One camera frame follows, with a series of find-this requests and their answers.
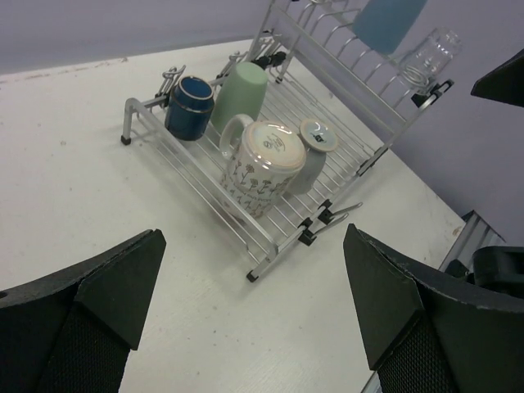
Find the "grey ceramic mug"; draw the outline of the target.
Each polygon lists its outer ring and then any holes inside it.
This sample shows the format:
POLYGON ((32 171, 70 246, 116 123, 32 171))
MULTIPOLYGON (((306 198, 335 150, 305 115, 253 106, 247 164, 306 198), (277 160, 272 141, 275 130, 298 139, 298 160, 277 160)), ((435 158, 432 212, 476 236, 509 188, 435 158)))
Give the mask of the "grey ceramic mug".
POLYGON ((338 137, 332 127, 320 120, 305 119, 301 122, 298 136, 306 150, 305 165, 290 182, 287 192, 305 194, 311 190, 321 174, 327 154, 337 149, 338 137))

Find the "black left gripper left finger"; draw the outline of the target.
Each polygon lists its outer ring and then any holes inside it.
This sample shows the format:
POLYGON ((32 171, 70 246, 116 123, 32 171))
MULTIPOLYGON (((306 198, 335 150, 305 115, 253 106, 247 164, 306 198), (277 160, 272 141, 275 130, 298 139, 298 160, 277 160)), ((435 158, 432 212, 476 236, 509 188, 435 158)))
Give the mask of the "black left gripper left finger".
POLYGON ((3 392, 117 392, 166 248, 148 229, 1 292, 3 392))

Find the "light green plastic cup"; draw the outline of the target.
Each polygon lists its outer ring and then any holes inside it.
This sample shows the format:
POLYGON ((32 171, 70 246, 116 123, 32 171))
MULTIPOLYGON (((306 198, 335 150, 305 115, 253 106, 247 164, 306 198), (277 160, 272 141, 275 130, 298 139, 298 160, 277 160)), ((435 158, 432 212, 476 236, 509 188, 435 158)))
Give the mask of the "light green plastic cup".
POLYGON ((264 102, 269 77, 265 71, 252 62, 235 65, 215 99, 215 108, 210 122, 221 134, 225 125, 239 114, 249 115, 257 120, 264 102))

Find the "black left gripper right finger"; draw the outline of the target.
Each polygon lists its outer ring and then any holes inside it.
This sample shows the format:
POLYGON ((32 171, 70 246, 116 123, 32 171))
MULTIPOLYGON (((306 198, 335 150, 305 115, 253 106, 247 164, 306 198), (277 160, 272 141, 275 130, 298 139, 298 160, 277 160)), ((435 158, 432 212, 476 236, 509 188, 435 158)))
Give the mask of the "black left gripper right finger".
POLYGON ((520 392, 523 297, 418 262, 350 225, 346 271, 385 392, 520 392))

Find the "light blue plastic cup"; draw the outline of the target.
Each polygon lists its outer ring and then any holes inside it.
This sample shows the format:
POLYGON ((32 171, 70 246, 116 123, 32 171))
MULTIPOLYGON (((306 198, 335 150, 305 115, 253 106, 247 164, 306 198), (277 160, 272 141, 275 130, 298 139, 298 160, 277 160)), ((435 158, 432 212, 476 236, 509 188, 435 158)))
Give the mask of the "light blue plastic cup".
POLYGON ((372 50, 392 54, 409 32, 427 0, 371 0, 355 17, 352 30, 372 50))

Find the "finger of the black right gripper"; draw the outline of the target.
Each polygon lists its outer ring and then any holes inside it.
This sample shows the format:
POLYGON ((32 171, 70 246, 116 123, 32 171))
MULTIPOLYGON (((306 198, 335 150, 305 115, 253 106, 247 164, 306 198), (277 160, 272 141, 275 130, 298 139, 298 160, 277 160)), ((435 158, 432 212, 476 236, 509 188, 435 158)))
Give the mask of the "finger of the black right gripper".
POLYGON ((523 107, 524 50, 478 79, 471 91, 474 97, 523 107))

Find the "dark blue ceramic mug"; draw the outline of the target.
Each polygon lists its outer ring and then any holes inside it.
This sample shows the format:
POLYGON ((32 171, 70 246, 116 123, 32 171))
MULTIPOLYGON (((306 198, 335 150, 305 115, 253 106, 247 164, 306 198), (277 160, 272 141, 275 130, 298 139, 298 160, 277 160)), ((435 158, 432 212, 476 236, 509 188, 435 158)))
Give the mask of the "dark blue ceramic mug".
POLYGON ((182 77, 169 96, 166 129, 177 139, 200 139, 215 107, 213 88, 193 75, 182 77))

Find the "white floral ceramic mug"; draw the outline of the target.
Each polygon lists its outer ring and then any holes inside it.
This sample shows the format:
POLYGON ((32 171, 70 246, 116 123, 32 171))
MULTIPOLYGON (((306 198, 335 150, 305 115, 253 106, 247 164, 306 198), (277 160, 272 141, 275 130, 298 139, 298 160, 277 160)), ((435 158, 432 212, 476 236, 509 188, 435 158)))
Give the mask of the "white floral ceramic mug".
POLYGON ((306 161, 303 142, 285 124, 245 114, 225 125, 219 149, 226 161, 220 186, 255 219, 269 212, 306 161))

